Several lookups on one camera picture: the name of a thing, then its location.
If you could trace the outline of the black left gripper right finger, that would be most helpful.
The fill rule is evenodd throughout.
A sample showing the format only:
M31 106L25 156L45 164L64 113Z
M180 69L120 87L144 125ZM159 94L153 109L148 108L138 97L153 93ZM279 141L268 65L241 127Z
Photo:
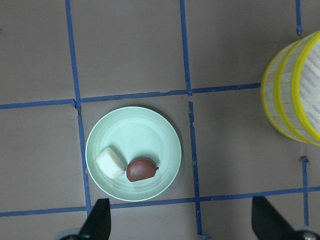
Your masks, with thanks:
M252 198L251 227L258 240L284 240L295 232L264 196Z

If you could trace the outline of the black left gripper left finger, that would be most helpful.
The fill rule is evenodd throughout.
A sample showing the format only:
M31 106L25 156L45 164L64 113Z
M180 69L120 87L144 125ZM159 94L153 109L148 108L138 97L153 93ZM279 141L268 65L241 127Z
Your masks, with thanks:
M111 234L111 209L108 198L98 199L78 235L81 240L108 240Z

